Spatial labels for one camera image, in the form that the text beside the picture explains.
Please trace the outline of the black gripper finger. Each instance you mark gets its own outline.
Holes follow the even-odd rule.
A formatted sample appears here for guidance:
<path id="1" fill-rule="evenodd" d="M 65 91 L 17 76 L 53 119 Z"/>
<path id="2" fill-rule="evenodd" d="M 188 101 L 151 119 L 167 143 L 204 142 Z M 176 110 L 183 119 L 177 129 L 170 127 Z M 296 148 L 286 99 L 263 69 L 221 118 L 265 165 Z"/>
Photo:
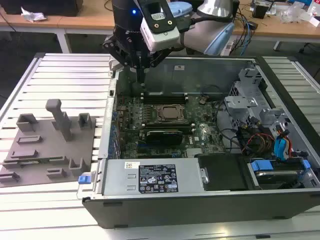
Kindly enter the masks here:
<path id="1" fill-rule="evenodd" d="M 141 62 L 134 46 L 134 40 L 130 35 L 120 39 L 113 34 L 105 39 L 103 47 L 124 67 L 133 69 L 136 81 L 141 83 Z"/>
<path id="2" fill-rule="evenodd" d="M 140 83 L 145 83 L 146 71 L 150 68 L 158 66 L 169 54 L 172 49 L 167 48 L 164 50 L 156 51 L 151 53 L 147 50 L 141 52 L 140 56 Z"/>

